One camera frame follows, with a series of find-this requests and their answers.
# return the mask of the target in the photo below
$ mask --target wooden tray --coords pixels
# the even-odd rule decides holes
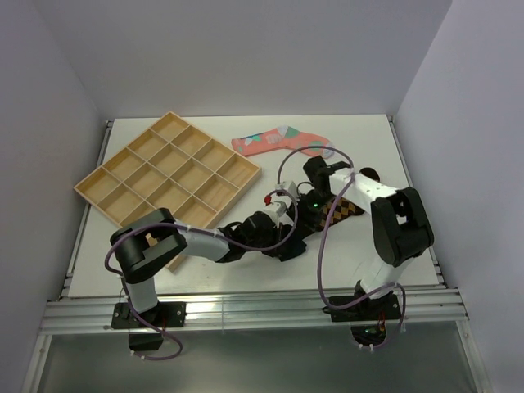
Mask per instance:
[[[166,207],[176,219],[212,228],[260,174],[260,167],[169,112],[75,190],[119,227]]]

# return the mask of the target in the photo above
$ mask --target white wall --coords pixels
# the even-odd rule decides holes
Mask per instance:
[[[0,390],[19,391],[63,283],[103,123],[32,3],[0,2]]]
[[[524,386],[524,2],[455,0],[397,115],[496,391]]]
[[[451,0],[34,0],[105,117],[396,113]]]

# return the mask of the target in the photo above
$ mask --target purple cable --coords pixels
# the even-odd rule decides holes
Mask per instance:
[[[294,154],[296,154],[297,152],[302,151],[302,150],[306,150],[306,149],[309,149],[309,148],[310,147],[299,147],[298,149],[295,149],[294,151],[289,153],[286,156],[286,158],[284,158],[284,160],[280,164],[280,167],[278,168],[277,183],[280,183],[280,177],[281,177],[281,174],[282,174],[282,169],[284,167],[284,164],[286,164],[286,161],[289,160],[289,158],[291,156],[293,156]],[[361,301],[368,299],[370,296],[372,296],[375,293],[378,293],[378,292],[380,292],[380,291],[382,291],[384,289],[387,289],[387,288],[390,288],[390,287],[398,287],[400,289],[400,291],[402,292],[402,313],[400,315],[400,320],[399,320],[399,323],[398,323],[396,329],[393,331],[393,334],[390,335],[390,337],[388,337],[387,339],[385,339],[381,344],[379,344],[377,346],[374,346],[374,348],[380,348],[380,347],[384,346],[386,343],[388,343],[391,340],[391,338],[396,337],[399,334],[400,328],[402,327],[402,324],[404,323],[405,304],[406,304],[405,289],[399,283],[389,282],[387,284],[382,285],[381,287],[379,287],[377,289],[374,289],[374,290],[366,293],[365,295],[363,295],[363,296],[359,297],[358,299],[355,299],[355,300],[353,300],[350,303],[347,303],[345,305],[332,305],[329,302],[329,299],[326,297],[326,294],[325,294],[324,289],[323,289],[323,284],[322,284],[323,253],[324,253],[324,248],[326,247],[326,241],[328,239],[328,231],[329,231],[329,227],[331,225],[331,220],[333,218],[333,214],[335,213],[335,209],[336,209],[336,207],[338,205],[338,202],[344,196],[344,194],[346,193],[348,188],[351,186],[351,184],[353,184],[355,182],[355,166],[353,165],[352,159],[347,154],[345,154],[343,151],[340,151],[340,150],[336,149],[335,147],[323,146],[323,147],[318,147],[318,148],[319,149],[331,150],[331,151],[334,151],[335,153],[340,154],[341,156],[346,158],[346,160],[348,161],[348,163],[350,164],[350,167],[352,169],[352,171],[350,173],[350,181],[341,189],[341,191],[335,197],[335,200],[332,203],[331,209],[329,209],[329,212],[327,213],[326,225],[324,226],[324,229],[322,231],[322,238],[320,240],[320,247],[319,247],[319,250],[318,250],[318,261],[317,261],[318,293],[320,295],[320,298],[322,299],[322,301],[324,302],[324,304],[328,308],[334,309],[334,310],[340,310],[340,309],[349,309],[350,307],[353,307],[353,306],[357,305]]]
[[[274,191],[271,191],[268,195],[271,196],[271,195],[273,195],[273,194],[275,194],[277,192],[285,194],[288,197],[290,197],[291,198],[291,202],[293,203],[293,205],[295,207],[295,212],[298,212],[298,205],[296,204],[296,199],[293,197],[292,194],[290,194],[286,190],[274,190]],[[289,233],[280,242],[278,242],[277,244],[275,244],[273,246],[269,246],[269,247],[263,247],[263,248],[246,246],[246,245],[243,245],[243,244],[241,244],[239,242],[235,242],[234,240],[229,239],[229,238],[225,237],[224,235],[218,235],[218,234],[215,234],[214,232],[206,231],[205,229],[201,229],[201,228],[191,228],[191,232],[201,233],[203,235],[212,236],[212,237],[217,237],[219,239],[225,240],[228,243],[233,244],[234,246],[239,246],[239,247],[243,248],[244,250],[248,250],[248,251],[270,251],[270,250],[273,250],[275,248],[280,247],[282,244],[287,242],[287,239],[289,239],[289,237],[293,234],[293,232],[295,232],[297,223],[298,223],[298,214],[295,214],[295,218],[293,220],[293,226],[291,227],[291,230],[289,231]],[[126,233],[123,237],[118,239],[118,241],[116,241],[113,246],[111,246],[111,248],[109,249],[109,251],[106,254],[106,258],[104,259],[104,266],[106,267],[106,269],[108,271],[110,271],[112,273],[115,273],[115,274],[118,274],[120,276],[121,281],[122,281],[122,287],[124,288],[124,292],[125,292],[126,296],[128,297],[128,299],[127,299],[128,300],[128,306],[129,306],[129,309],[131,310],[131,313],[133,313],[133,316],[141,324],[143,324],[147,328],[153,329],[155,332],[160,333],[163,337],[169,338],[170,340],[172,340],[172,341],[174,341],[174,342],[176,342],[178,344],[178,350],[174,354],[168,355],[168,356],[150,356],[150,355],[143,355],[143,354],[140,354],[138,352],[134,352],[133,354],[138,356],[139,358],[142,358],[142,359],[145,359],[145,360],[169,360],[169,359],[176,358],[177,356],[180,355],[180,353],[182,352],[182,349],[183,349],[182,342],[177,337],[175,337],[173,334],[171,334],[169,332],[166,332],[165,330],[162,330],[162,329],[152,325],[151,323],[149,323],[148,321],[146,321],[144,318],[142,318],[140,316],[138,311],[134,308],[133,303],[131,302],[131,298],[129,297],[129,291],[128,291],[127,286],[125,285],[124,274],[121,271],[119,271],[117,269],[114,269],[114,268],[112,268],[109,265],[109,261],[111,259],[111,256],[113,254],[115,254],[115,250],[118,247],[120,247],[120,245],[123,242],[125,242],[127,239],[129,239],[132,236],[135,236],[135,235],[137,235],[139,233],[142,233],[144,231],[147,231],[148,229],[153,229],[153,228],[176,228],[176,229],[180,229],[180,230],[183,230],[183,231],[188,231],[187,230],[187,226],[185,226],[185,225],[171,224],[171,223],[150,224],[150,225],[144,225],[141,228],[134,229],[133,231]]]

